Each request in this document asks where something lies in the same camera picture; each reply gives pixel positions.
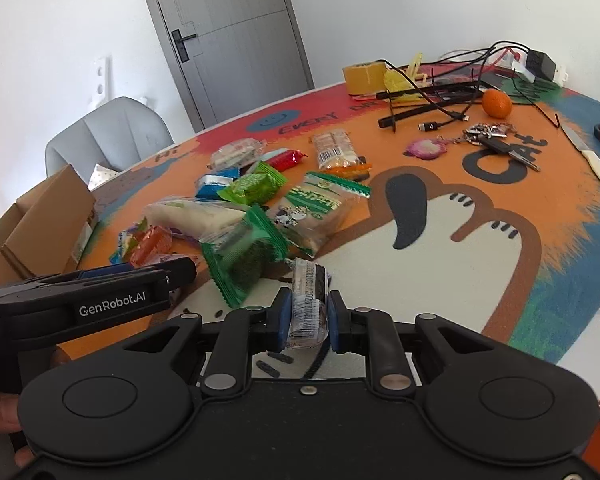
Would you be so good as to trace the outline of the left hand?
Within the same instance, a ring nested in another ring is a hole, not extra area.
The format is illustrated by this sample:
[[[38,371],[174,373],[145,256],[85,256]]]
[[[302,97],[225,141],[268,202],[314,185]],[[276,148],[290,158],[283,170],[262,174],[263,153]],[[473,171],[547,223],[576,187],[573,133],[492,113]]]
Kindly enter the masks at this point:
[[[50,361],[50,367],[58,367],[71,361],[71,356],[61,348],[57,348]],[[18,394],[0,392],[0,434],[14,434],[21,430],[18,402]],[[15,464],[20,469],[30,464],[33,459],[34,455],[27,446],[20,448],[14,455]]]

